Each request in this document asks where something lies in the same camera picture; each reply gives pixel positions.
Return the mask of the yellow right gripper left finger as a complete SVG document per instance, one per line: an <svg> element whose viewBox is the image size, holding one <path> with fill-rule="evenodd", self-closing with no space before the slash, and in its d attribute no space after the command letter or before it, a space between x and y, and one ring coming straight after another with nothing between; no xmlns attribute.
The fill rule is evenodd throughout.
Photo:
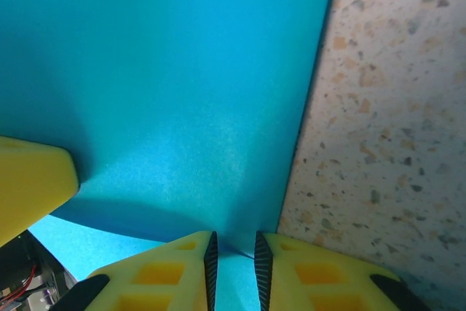
<svg viewBox="0 0 466 311"><path fill-rule="evenodd" d="M218 238L201 231L94 271L54 311L215 311Z"/></svg>

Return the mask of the blue paper sheet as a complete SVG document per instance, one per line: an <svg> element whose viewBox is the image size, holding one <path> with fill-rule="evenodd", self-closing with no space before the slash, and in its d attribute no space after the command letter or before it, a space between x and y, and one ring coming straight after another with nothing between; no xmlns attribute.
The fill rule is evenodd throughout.
<svg viewBox="0 0 466 311"><path fill-rule="evenodd" d="M77 279L198 231L216 311L260 311L329 0L0 0L0 135L73 156L31 227Z"/></svg>

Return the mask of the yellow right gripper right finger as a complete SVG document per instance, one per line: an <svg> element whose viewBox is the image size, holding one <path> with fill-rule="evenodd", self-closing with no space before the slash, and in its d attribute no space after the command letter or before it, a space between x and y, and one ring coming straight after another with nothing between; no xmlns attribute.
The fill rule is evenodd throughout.
<svg viewBox="0 0 466 311"><path fill-rule="evenodd" d="M261 311L432 311L394 273L274 233L256 233Z"/></svg>

